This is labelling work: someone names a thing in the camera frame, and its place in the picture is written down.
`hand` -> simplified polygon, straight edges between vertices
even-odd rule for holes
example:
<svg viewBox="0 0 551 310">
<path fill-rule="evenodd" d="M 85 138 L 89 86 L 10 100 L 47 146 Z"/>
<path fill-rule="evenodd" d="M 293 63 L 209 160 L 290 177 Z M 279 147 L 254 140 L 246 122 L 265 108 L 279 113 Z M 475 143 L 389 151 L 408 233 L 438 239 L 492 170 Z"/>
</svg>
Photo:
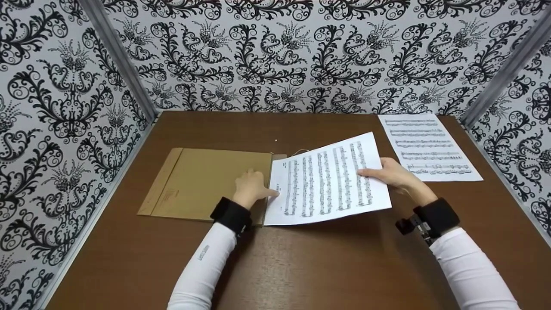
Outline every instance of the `hand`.
<svg viewBox="0 0 551 310">
<path fill-rule="evenodd" d="M 279 192 L 264 187 L 264 175 L 260 171 L 255 172 L 252 168 L 235 180 L 235 186 L 232 200 L 247 210 L 250 210 L 258 199 L 279 196 Z"/>
<path fill-rule="evenodd" d="M 390 186 L 405 191 L 420 206 L 425 206 L 438 199 L 425 183 L 394 159 L 381 157 L 381 165 L 382 169 L 360 169 L 358 174 L 379 179 Z"/>
</svg>

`held paper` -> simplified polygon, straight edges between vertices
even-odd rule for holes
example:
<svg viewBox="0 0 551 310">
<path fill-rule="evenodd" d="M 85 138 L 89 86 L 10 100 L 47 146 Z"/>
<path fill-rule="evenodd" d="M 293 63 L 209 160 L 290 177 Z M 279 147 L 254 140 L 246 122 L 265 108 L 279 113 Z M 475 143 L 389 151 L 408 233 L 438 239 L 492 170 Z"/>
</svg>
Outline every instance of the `held paper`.
<svg viewBox="0 0 551 310">
<path fill-rule="evenodd" d="M 482 181 L 434 114 L 379 115 L 400 164 L 421 181 Z"/>
<path fill-rule="evenodd" d="M 386 184 L 358 176 L 381 168 L 373 133 L 272 162 L 264 225 L 296 225 L 391 207 Z"/>
</svg>

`damask wallpaper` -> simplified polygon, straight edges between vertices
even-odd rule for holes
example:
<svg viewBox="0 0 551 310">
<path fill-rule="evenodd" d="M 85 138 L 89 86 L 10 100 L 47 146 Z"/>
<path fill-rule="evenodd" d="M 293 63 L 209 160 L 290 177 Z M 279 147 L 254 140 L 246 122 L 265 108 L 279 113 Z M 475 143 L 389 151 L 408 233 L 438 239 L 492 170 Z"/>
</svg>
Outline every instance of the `damask wallpaper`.
<svg viewBox="0 0 551 310">
<path fill-rule="evenodd" d="M 454 116 L 547 3 L 104 0 L 158 109 Z"/>
<path fill-rule="evenodd" d="M 478 120 L 472 134 L 551 237 L 551 39 Z"/>
<path fill-rule="evenodd" d="M 73 0 L 0 2 L 0 309 L 32 309 L 148 126 Z"/>
</svg>

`brown envelope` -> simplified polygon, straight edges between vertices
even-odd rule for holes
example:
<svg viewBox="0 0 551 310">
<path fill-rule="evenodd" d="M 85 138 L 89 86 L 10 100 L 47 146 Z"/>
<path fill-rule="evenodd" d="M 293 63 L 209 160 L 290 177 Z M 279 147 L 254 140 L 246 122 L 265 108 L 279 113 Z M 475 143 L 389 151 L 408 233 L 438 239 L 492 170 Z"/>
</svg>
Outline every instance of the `brown envelope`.
<svg viewBox="0 0 551 310">
<path fill-rule="evenodd" d="M 210 213 L 222 196 L 231 198 L 235 179 L 253 168 L 268 186 L 273 159 L 285 155 L 214 149 L 173 148 L 153 181 L 139 215 L 212 221 Z M 264 221 L 266 200 L 252 208 L 255 225 Z"/>
</svg>

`black wrist strap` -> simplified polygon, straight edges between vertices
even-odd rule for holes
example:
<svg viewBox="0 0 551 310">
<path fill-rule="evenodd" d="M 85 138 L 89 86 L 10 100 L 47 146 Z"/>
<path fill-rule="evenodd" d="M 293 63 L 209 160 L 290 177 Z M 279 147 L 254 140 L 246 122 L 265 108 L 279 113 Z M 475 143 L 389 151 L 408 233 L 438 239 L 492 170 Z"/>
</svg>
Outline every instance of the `black wrist strap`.
<svg viewBox="0 0 551 310">
<path fill-rule="evenodd" d="M 434 240 L 442 233 L 459 225 L 459 217 L 444 198 L 423 207 L 413 209 L 415 213 L 409 219 L 396 222 L 396 228 L 402 234 L 408 234 L 418 228 L 425 240 Z"/>
<path fill-rule="evenodd" d="M 238 237 L 252 225 L 251 211 L 226 197 L 220 199 L 220 202 L 210 214 L 210 218 L 215 223 L 220 223 L 231 229 Z"/>
</svg>

